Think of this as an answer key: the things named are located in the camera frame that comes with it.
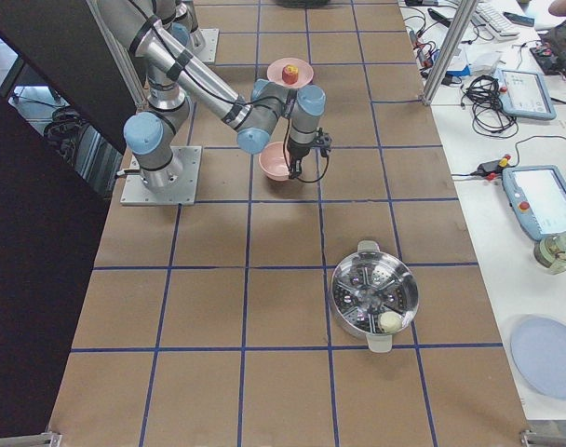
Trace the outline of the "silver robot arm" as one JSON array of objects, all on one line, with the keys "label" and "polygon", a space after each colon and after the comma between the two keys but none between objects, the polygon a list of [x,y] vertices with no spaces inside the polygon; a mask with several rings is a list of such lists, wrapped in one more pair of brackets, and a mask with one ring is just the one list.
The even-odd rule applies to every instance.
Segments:
[{"label": "silver robot arm", "polygon": [[282,155],[292,179],[301,177],[303,158],[311,151],[329,157],[331,138],[319,125],[326,103],[320,87],[288,88],[257,79],[246,100],[191,50],[185,2],[100,1],[98,8],[116,41],[146,63],[148,107],[123,127],[146,188],[159,191],[182,177],[184,164],[170,141],[186,120],[191,99],[234,130],[238,147],[249,154],[262,152],[278,120],[287,119]]},{"label": "silver robot arm", "polygon": [[197,54],[205,48],[193,0],[165,0],[156,2],[156,15],[163,27],[178,38],[188,49]]}]

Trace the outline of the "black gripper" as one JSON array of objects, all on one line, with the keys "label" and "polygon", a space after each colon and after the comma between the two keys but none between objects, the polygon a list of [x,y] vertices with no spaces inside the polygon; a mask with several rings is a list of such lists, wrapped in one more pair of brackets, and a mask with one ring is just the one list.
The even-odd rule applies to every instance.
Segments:
[{"label": "black gripper", "polygon": [[292,138],[288,138],[286,142],[286,150],[289,155],[289,179],[296,180],[302,175],[302,161],[308,153],[317,149],[322,157],[330,156],[332,145],[332,137],[329,133],[320,129],[316,137],[311,142],[296,142]]}]

